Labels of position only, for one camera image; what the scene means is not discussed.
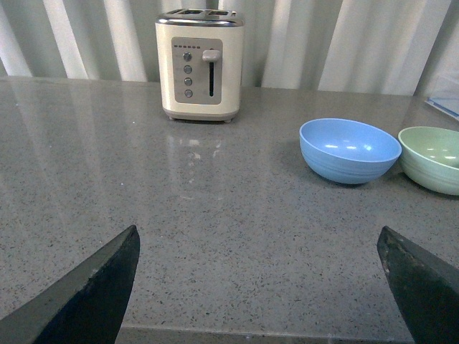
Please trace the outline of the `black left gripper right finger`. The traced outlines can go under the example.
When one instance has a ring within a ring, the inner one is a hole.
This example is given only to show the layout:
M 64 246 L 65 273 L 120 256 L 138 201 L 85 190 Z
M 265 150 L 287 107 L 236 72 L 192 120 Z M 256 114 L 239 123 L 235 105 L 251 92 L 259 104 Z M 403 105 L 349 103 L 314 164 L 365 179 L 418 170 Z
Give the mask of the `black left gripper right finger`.
M 377 251 L 389 288 L 416 343 L 458 342 L 458 269 L 388 226 Z

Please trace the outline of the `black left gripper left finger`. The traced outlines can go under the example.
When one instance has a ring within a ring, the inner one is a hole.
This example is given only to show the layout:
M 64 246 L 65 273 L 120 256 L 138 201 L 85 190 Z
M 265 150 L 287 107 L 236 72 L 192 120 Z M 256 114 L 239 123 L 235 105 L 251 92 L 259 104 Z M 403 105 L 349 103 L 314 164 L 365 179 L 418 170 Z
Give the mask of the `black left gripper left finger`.
M 132 225 L 1 320 L 2 343 L 114 343 L 133 289 L 140 237 Z

